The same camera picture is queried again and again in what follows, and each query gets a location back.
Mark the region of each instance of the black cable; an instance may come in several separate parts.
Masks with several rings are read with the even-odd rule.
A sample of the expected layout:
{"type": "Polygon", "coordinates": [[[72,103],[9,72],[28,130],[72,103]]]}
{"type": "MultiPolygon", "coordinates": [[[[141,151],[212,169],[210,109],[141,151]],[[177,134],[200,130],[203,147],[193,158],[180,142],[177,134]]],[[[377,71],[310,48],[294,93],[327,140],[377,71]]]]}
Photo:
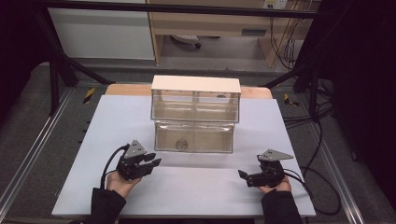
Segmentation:
{"type": "Polygon", "coordinates": [[[297,176],[295,176],[295,175],[291,175],[291,174],[288,174],[288,173],[286,173],[286,172],[284,172],[284,174],[285,174],[286,176],[289,176],[289,177],[291,177],[291,178],[297,180],[298,182],[300,182],[300,184],[304,187],[305,191],[308,193],[309,198],[310,198],[310,199],[313,199],[313,198],[314,198],[314,194],[312,193],[312,190],[305,184],[305,182],[301,179],[301,177],[300,177],[299,175],[297,175],[297,176],[298,176],[298,177],[297,177],[297,176]]]}
{"type": "MultiPolygon", "coordinates": [[[[299,0],[297,0],[297,2],[295,3],[295,6],[294,6],[294,9],[296,8],[296,6],[297,6],[297,4],[298,4],[298,2],[299,2],[299,0]]],[[[292,27],[292,29],[291,29],[291,33],[290,33],[290,36],[289,36],[289,38],[288,38],[288,40],[286,41],[286,45],[285,45],[285,47],[283,47],[283,59],[285,59],[286,60],[286,63],[288,64],[288,65],[286,65],[286,63],[283,61],[283,59],[282,59],[282,57],[281,57],[281,55],[280,55],[280,51],[281,51],[281,43],[279,43],[279,45],[276,43],[276,39],[275,39],[275,37],[274,37],[274,18],[273,17],[271,17],[270,18],[270,31],[271,31],[271,46],[272,46],[272,48],[273,48],[273,50],[275,51],[275,53],[276,53],[276,57],[280,60],[280,62],[282,63],[282,65],[284,66],[284,67],[286,67],[289,71],[292,69],[292,67],[294,66],[294,42],[295,41],[293,41],[291,38],[292,38],[292,36],[293,36],[293,34],[294,34],[294,31],[295,31],[295,29],[296,29],[296,26],[298,25],[298,23],[299,23],[299,21],[300,21],[300,19],[297,19],[297,20],[295,20],[294,22],[293,22],[293,25],[291,26],[292,27]]]]}
{"type": "Polygon", "coordinates": [[[333,212],[325,212],[325,211],[320,210],[320,209],[318,209],[318,208],[316,208],[314,206],[315,211],[317,211],[317,212],[319,212],[319,213],[321,213],[323,215],[326,215],[326,216],[334,216],[334,215],[338,214],[340,212],[341,206],[342,206],[341,205],[341,196],[338,193],[338,191],[335,189],[334,185],[329,180],[327,180],[326,177],[324,177],[318,171],[316,171],[316,170],[314,170],[312,168],[300,166],[300,169],[305,169],[306,171],[309,170],[309,171],[315,173],[316,175],[318,175],[323,181],[325,181],[330,186],[330,188],[332,188],[332,190],[335,193],[335,196],[337,197],[337,209],[335,209],[335,211],[333,211],[333,212]]]}
{"type": "MultiPolygon", "coordinates": [[[[332,106],[324,108],[324,109],[320,109],[318,111],[317,117],[320,119],[324,118],[328,114],[330,114],[332,111],[333,111],[332,106]]],[[[305,115],[305,116],[300,116],[300,117],[287,117],[287,118],[283,118],[283,121],[285,122],[285,126],[290,126],[290,125],[298,124],[300,122],[303,122],[303,123],[310,122],[310,121],[312,121],[312,117],[310,115],[305,115]]]]}
{"type": "Polygon", "coordinates": [[[290,126],[287,127],[287,130],[297,128],[298,126],[305,125],[306,123],[309,123],[309,122],[311,122],[311,120],[295,122],[295,123],[293,123],[295,125],[291,126],[291,127],[290,126]]]}
{"type": "Polygon", "coordinates": [[[113,152],[113,154],[111,155],[110,159],[108,159],[107,164],[105,166],[105,170],[103,171],[102,177],[100,179],[100,189],[104,189],[105,188],[105,181],[106,181],[106,171],[108,168],[108,165],[110,165],[111,161],[113,161],[113,158],[117,155],[117,153],[119,153],[121,150],[126,150],[128,149],[129,144],[123,146],[123,147],[119,147],[117,148],[117,150],[115,152],[113,152]]]}
{"type": "Polygon", "coordinates": [[[323,137],[323,130],[322,130],[322,127],[321,127],[321,124],[320,124],[320,119],[318,119],[318,126],[319,126],[319,141],[318,141],[318,146],[317,146],[317,148],[315,149],[314,155],[311,157],[311,160],[310,160],[309,163],[306,165],[306,167],[308,167],[308,168],[311,166],[312,162],[314,161],[315,157],[318,155],[318,152],[319,152],[319,150],[320,150],[320,145],[321,145],[321,141],[322,141],[322,137],[323,137]]]}
{"type": "Polygon", "coordinates": [[[274,86],[288,80],[291,77],[296,77],[297,74],[301,72],[306,72],[307,68],[312,68],[316,66],[316,63],[320,63],[323,60],[318,60],[318,55],[320,56],[324,51],[326,51],[325,46],[329,45],[328,42],[332,40],[332,35],[334,35],[335,30],[338,28],[341,20],[345,17],[351,6],[353,5],[354,0],[349,0],[349,5],[346,9],[342,12],[341,16],[338,18],[337,22],[329,29],[329,31],[319,40],[319,42],[310,50],[310,52],[305,55],[301,60],[298,60],[296,66],[288,72],[287,74],[283,75],[282,77],[277,78],[267,84],[259,85],[259,87],[267,87],[269,89],[273,88],[274,86]]]}
{"type": "Polygon", "coordinates": [[[291,47],[291,58],[292,58],[292,65],[293,65],[293,67],[294,67],[294,65],[295,65],[295,63],[296,63],[296,60],[294,59],[295,43],[296,43],[296,40],[293,40],[293,46],[291,47]]]}
{"type": "Polygon", "coordinates": [[[109,172],[107,172],[107,173],[106,173],[106,176],[108,176],[109,174],[111,174],[111,173],[113,173],[113,172],[116,172],[116,171],[118,171],[118,169],[115,169],[115,170],[109,171],[109,172]]]}
{"type": "Polygon", "coordinates": [[[326,85],[324,84],[324,79],[321,80],[321,85],[319,85],[327,94],[328,96],[333,96],[333,90],[330,91],[329,88],[326,87],[326,85]]]}

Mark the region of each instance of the power cord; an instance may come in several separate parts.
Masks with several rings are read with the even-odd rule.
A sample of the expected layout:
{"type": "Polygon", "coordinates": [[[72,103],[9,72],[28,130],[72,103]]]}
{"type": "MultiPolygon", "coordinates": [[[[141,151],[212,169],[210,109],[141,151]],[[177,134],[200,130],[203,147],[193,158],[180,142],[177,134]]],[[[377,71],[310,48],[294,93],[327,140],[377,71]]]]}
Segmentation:
{"type": "Polygon", "coordinates": [[[335,189],[334,185],[328,179],[326,179],[326,177],[324,177],[318,171],[316,171],[316,170],[314,170],[312,168],[301,166],[300,169],[304,169],[306,171],[311,171],[311,172],[315,173],[316,175],[318,175],[323,181],[325,181],[330,186],[330,188],[332,189],[332,191],[334,191],[335,196],[337,198],[337,208],[335,209],[335,211],[333,211],[333,212],[325,212],[325,211],[323,211],[321,209],[318,209],[318,208],[316,208],[314,206],[315,211],[317,211],[317,212],[319,212],[319,213],[321,213],[323,215],[326,215],[326,216],[335,216],[335,215],[337,215],[341,211],[342,204],[341,204],[341,196],[338,193],[337,189],[335,189]]]}
{"type": "MultiPolygon", "coordinates": [[[[292,10],[295,10],[298,6],[300,0],[297,0],[294,4],[294,7],[292,10]]],[[[301,19],[296,19],[293,21],[293,24],[291,25],[291,30],[290,30],[290,36],[286,41],[286,44],[282,47],[282,42],[283,39],[286,35],[287,29],[290,27],[290,21],[291,19],[289,19],[288,24],[286,25],[286,29],[283,32],[283,35],[280,39],[280,43],[279,45],[276,43],[276,39],[274,37],[274,18],[271,17],[270,18],[270,31],[271,31],[271,46],[273,48],[273,50],[275,51],[276,57],[279,59],[279,61],[282,63],[282,65],[287,68],[289,71],[292,69],[292,67],[294,67],[294,44],[295,44],[295,40],[292,39],[292,36],[294,34],[294,31],[298,25],[298,23],[301,21],[301,19]]]]}
{"type": "MultiPolygon", "coordinates": [[[[324,118],[327,115],[331,114],[332,111],[333,111],[332,106],[325,108],[325,109],[321,109],[318,112],[318,118],[320,118],[320,119],[324,118]]],[[[283,120],[284,120],[285,126],[288,130],[313,121],[313,119],[310,115],[294,117],[294,118],[283,118],[283,120]]]]}
{"type": "MultiPolygon", "coordinates": [[[[307,168],[309,168],[311,166],[312,162],[314,161],[315,157],[318,155],[318,152],[320,150],[320,145],[321,145],[321,141],[322,141],[322,138],[323,138],[323,130],[322,130],[322,127],[321,127],[319,119],[318,119],[318,126],[319,126],[319,131],[320,131],[318,146],[315,149],[314,155],[311,157],[311,160],[309,160],[309,163],[306,165],[307,168]]],[[[306,172],[307,172],[307,169],[304,171],[303,177],[305,177],[306,172]]]]}
{"type": "MultiPolygon", "coordinates": [[[[288,170],[288,169],[284,169],[284,171],[289,171],[289,172],[295,173],[294,171],[288,170]]],[[[300,182],[301,185],[303,185],[303,187],[304,187],[304,189],[306,190],[306,192],[308,193],[309,198],[310,198],[310,199],[313,199],[313,198],[314,198],[314,194],[312,193],[312,190],[305,184],[305,182],[301,179],[301,177],[300,177],[299,175],[297,175],[297,173],[295,173],[297,176],[292,175],[292,174],[288,174],[288,173],[286,173],[286,172],[284,172],[284,174],[285,174],[286,176],[289,176],[289,177],[291,177],[291,178],[297,180],[298,182],[300,182]]]]}
{"type": "Polygon", "coordinates": [[[111,155],[110,159],[108,159],[107,164],[105,166],[105,170],[103,171],[102,177],[100,179],[100,189],[104,189],[105,188],[105,181],[106,181],[106,176],[114,171],[110,171],[107,173],[107,168],[110,165],[110,163],[113,161],[114,157],[117,155],[117,153],[119,153],[121,150],[127,150],[129,147],[129,144],[123,146],[123,147],[119,147],[117,148],[116,151],[113,152],[113,154],[111,155]]]}

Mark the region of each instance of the box lid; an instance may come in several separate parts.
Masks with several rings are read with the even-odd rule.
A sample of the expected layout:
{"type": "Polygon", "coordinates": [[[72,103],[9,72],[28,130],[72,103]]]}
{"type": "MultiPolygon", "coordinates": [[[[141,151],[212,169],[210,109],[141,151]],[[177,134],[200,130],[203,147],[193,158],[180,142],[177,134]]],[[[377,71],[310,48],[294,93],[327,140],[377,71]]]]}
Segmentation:
{"type": "Polygon", "coordinates": [[[241,93],[238,78],[154,76],[152,90],[241,93]]]}

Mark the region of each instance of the gray floor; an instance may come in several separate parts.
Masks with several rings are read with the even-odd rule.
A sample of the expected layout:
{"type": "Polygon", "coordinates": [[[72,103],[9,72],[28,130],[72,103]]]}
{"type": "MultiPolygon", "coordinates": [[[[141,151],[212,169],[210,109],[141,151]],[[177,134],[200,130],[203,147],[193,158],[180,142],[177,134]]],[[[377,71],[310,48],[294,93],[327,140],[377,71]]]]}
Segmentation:
{"type": "MultiPolygon", "coordinates": [[[[200,37],[200,40],[202,47],[196,49],[192,45],[176,42],[170,37],[165,38],[163,60],[159,65],[152,62],[111,60],[106,63],[103,60],[90,60],[86,63],[101,76],[118,82],[150,82],[155,74],[186,74],[239,77],[242,85],[257,86],[287,71],[280,64],[277,64],[276,68],[266,66],[255,38],[200,37]]],[[[72,89],[64,112],[7,211],[4,223],[10,223],[11,219],[15,220],[15,218],[22,223],[66,222],[53,217],[50,213],[56,202],[56,194],[62,188],[78,153],[80,141],[83,141],[84,130],[89,128],[87,121],[91,120],[100,96],[106,91],[106,86],[95,83],[82,74],[78,76],[81,80],[80,84],[72,89]],[[96,88],[95,93],[87,105],[83,104],[85,94],[91,87],[96,88]]],[[[5,192],[9,181],[49,118],[49,84],[48,68],[37,67],[21,99],[13,106],[7,120],[0,126],[1,193],[5,192]]],[[[305,115],[303,106],[284,104],[285,93],[292,101],[301,105],[306,99],[305,94],[295,94],[292,91],[292,84],[293,79],[290,79],[272,89],[284,118],[305,115]]],[[[342,171],[365,223],[396,223],[395,211],[390,207],[365,164],[351,159],[351,151],[338,126],[337,118],[328,116],[320,122],[327,147],[342,171]]],[[[297,161],[302,166],[306,165],[318,144],[311,124],[306,123],[288,129],[288,132],[297,161]]],[[[312,168],[331,179],[321,154],[314,160],[312,168]]],[[[337,201],[329,187],[311,173],[308,173],[305,180],[315,194],[314,206],[325,211],[334,210],[337,201]]],[[[349,219],[342,209],[339,214],[331,217],[318,214],[309,218],[309,222],[349,223],[349,219]]],[[[262,223],[262,219],[257,218],[257,223],[262,223]]]]}

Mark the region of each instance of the white cabinet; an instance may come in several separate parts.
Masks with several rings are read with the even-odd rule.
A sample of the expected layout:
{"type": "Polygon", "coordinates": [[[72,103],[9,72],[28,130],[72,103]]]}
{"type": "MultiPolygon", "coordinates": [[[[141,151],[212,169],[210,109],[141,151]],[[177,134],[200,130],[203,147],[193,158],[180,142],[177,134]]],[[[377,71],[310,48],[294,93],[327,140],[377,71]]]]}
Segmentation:
{"type": "Polygon", "coordinates": [[[154,60],[147,12],[49,8],[49,13],[69,57],[154,60]]]}

